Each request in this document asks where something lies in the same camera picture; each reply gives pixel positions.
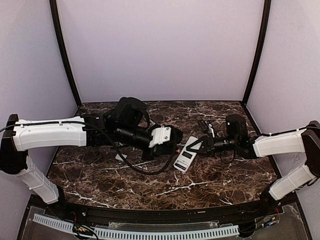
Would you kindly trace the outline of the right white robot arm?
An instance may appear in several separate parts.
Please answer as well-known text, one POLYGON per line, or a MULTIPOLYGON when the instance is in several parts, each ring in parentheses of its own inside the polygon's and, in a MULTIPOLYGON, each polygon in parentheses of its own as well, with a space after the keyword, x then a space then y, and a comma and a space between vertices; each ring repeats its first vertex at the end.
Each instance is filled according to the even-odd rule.
POLYGON ((226 136, 216 136, 208 121, 198 125, 205 135, 186 144, 186 150, 205 157, 233 150, 244 159, 257 159, 272 155, 304 153, 306 161, 287 175, 277 179, 266 189, 266 197, 279 201, 296 189, 320 178, 320 124, 311 121, 301 128, 277 133, 248 135, 246 120, 238 114, 225 118, 226 136))

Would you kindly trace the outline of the white remote control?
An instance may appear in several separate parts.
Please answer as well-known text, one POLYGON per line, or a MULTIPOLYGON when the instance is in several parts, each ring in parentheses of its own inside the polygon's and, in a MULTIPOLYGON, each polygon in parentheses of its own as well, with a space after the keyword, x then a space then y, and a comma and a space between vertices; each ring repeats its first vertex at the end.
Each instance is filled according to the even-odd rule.
POLYGON ((196 138, 194 136, 189 137, 189 139, 187 140, 183 149, 180 151, 179 156, 177 157, 177 159, 175 160, 175 162, 173 164, 173 166, 177 170, 185 173, 189 169, 191 163, 193 162, 193 160, 195 159, 197 154, 195 152, 188 151, 187 146, 193 144, 197 140, 198 140, 198 138, 196 138))

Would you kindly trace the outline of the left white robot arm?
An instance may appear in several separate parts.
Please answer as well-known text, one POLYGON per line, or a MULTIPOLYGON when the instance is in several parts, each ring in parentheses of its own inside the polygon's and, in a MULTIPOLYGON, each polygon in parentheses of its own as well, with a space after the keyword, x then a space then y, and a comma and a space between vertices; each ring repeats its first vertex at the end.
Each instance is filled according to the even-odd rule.
POLYGON ((44 203, 64 204, 60 186, 48 180, 32 161, 29 150, 43 147, 101 147, 120 145, 142 150, 143 160, 161 155, 173 157, 183 133, 171 125, 140 126, 150 121, 147 105, 134 97, 122 97, 106 113, 90 113, 67 119, 31 121, 9 116, 1 129, 0 169, 14 175, 44 203))

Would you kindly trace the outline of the white battery cover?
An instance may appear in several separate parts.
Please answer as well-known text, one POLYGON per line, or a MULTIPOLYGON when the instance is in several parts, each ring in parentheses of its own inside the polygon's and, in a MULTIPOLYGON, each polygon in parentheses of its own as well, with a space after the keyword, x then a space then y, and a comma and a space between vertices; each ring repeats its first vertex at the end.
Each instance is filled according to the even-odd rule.
POLYGON ((115 156, 115 159, 116 160, 118 160, 118 161, 124 161, 123 159, 126 159, 127 158, 127 155, 126 154, 122 154, 122 157, 119 155, 119 154, 117 154, 116 156, 115 156))

